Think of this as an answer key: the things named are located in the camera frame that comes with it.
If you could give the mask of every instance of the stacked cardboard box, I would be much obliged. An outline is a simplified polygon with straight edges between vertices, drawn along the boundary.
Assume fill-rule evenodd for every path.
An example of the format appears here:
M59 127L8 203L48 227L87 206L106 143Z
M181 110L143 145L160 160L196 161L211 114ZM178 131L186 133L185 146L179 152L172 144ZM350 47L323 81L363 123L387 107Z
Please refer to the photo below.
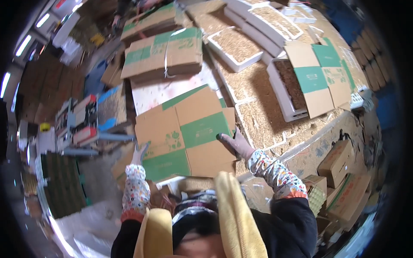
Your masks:
M21 119L40 124L53 122L70 97L83 98L85 76L48 53L29 61L23 71L19 94L24 96Z
M148 11L138 17L127 20L121 35L121 41L129 47L132 42L181 28L192 27L186 14L170 3L157 11Z
M365 27L351 47L370 89L378 91L385 87L392 78L392 68L373 31Z

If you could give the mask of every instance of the green logo print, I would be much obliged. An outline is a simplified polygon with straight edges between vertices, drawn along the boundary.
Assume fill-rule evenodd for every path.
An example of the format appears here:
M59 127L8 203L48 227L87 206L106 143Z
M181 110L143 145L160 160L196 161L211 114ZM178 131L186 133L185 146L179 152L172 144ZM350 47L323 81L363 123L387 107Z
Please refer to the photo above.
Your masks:
M171 132L170 134L166 134L165 136L165 142L168 144L169 146L169 151L179 148L182 146L181 142L180 142L180 138L179 138L179 133L177 133L176 131Z

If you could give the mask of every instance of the work glove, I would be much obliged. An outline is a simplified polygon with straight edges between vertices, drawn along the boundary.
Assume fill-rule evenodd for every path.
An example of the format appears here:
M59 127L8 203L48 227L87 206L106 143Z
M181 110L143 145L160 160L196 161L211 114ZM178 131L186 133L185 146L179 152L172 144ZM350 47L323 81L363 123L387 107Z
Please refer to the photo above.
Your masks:
M219 133L218 138L227 142L242 158L248 160L255 151L244 138L238 127L235 127L234 138L224 133Z
M148 150L148 148L149 148L148 143L145 143L143 146L141 146L140 150L139 150L138 144L135 144L135 150L133 151L131 164L142 165L143 157L145 155L145 152Z

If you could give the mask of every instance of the person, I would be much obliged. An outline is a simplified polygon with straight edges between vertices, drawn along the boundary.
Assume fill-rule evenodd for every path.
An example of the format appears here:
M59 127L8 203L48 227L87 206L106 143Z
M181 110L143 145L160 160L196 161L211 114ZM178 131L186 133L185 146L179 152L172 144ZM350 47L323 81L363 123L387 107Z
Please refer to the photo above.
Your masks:
M309 208L304 183L279 160L268 157L260 149L251 148L238 128L234 138L225 134L219 134L218 137L248 162L254 176L264 178L274 190L271 214L250 209L252 221L256 223L268 257L312 257L316 248L317 225ZM138 246L141 222L150 200L149 186L145 181L145 169L142 166L147 148L148 145L145 145L141 150L135 150L131 165L126 167L122 225L112 246L113 258L133 257L135 246ZM177 204L172 214L174 255L197 258L230 257L228 253L231 250L225 248L228 241L224 241L224 235L232 233L225 232L223 235L223 230L227 229L220 228L225 219L219 217L219 213L225 209L221 203L218 207L217 201L219 202L219 198L215 195L215 190L210 189L184 198ZM253 228L252 224L250 223L246 230Z
M112 28L115 27L120 19L125 15L128 6L132 0L118 0L118 6L115 11L115 16L112 22ZM166 5L171 3L173 0L141 0L136 2L136 15L150 9L156 4Z

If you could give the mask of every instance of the fluorescent light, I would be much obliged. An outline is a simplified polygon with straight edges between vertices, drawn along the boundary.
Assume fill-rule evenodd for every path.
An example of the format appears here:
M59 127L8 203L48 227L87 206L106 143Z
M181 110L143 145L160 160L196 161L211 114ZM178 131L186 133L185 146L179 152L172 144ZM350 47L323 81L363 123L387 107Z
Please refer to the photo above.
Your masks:
M36 27L40 28L43 25L43 23L49 18L49 16L49 14L45 14L43 18L41 18L39 22L36 24Z
M10 73L6 73L3 78L3 83L1 84L0 98L3 98L4 91L6 90L7 84L9 83Z
M27 35L27 37L24 39L23 43L20 45L19 49L17 50L16 56L19 57L23 53L24 48L27 46L30 40L31 40L31 36Z
M82 6L83 3L80 3L78 5L75 5L75 7L73 7L72 12L76 12L77 9L79 9L80 6Z

